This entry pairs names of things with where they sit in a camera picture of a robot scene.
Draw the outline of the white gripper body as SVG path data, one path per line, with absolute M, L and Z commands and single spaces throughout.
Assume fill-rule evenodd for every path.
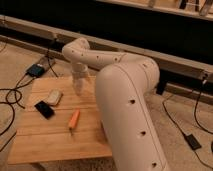
M 73 64 L 72 77 L 74 86 L 77 88 L 82 87 L 84 80 L 89 77 L 88 66 L 82 63 Z

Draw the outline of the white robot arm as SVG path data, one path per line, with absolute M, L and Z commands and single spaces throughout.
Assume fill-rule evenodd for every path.
M 159 82 L 157 63 L 128 52 L 92 50 L 78 38 L 62 48 L 74 77 L 89 67 L 99 71 L 95 99 L 118 171 L 171 171 L 160 144 L 144 94 Z

